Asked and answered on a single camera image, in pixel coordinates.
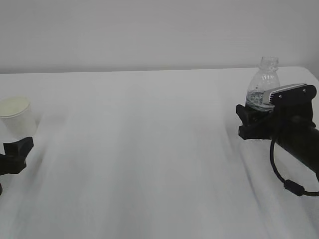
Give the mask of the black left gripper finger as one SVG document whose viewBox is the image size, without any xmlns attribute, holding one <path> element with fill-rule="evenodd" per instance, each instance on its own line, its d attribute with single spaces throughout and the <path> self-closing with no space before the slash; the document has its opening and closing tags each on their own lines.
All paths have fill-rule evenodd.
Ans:
<svg viewBox="0 0 319 239">
<path fill-rule="evenodd" d="M 33 147 L 32 137 L 25 137 L 16 142 L 3 143 L 4 155 L 12 158 L 23 157 L 26 159 Z"/>
</svg>

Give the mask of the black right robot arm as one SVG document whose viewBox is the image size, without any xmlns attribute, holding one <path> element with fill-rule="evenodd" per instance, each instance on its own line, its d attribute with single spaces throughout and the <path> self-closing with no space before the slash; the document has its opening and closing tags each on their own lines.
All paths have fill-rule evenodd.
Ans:
<svg viewBox="0 0 319 239">
<path fill-rule="evenodd" d="M 242 122 L 239 126 L 242 139 L 275 139 L 281 148 L 316 175 L 319 174 L 319 130 L 313 122 L 314 113 L 310 102 L 276 106 L 270 112 L 237 105 L 236 114 Z"/>
</svg>

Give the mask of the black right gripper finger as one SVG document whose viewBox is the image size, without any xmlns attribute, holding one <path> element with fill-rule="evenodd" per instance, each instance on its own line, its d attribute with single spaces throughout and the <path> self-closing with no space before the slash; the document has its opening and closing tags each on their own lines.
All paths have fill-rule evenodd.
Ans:
<svg viewBox="0 0 319 239">
<path fill-rule="evenodd" d="M 243 105 L 236 106 L 236 114 L 244 126 L 255 124 L 264 117 L 264 112 Z"/>
</svg>

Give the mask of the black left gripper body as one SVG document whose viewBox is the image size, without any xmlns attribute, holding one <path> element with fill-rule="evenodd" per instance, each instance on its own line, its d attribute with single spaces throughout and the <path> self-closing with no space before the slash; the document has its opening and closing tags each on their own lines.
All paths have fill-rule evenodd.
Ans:
<svg viewBox="0 0 319 239">
<path fill-rule="evenodd" d="M 0 155 L 0 175 L 19 174 L 26 167 L 26 155 Z"/>
</svg>

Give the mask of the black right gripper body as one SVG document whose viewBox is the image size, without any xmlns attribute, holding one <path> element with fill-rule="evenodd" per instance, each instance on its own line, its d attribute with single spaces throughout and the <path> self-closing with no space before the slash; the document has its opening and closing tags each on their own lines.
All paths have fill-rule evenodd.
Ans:
<svg viewBox="0 0 319 239">
<path fill-rule="evenodd" d="M 239 126 L 238 134 L 244 139 L 275 139 L 281 146 L 302 148 L 318 145 L 318 130 L 313 122 L 311 103 L 279 106 L 262 123 L 263 131 L 254 134 L 251 126 Z"/>
</svg>

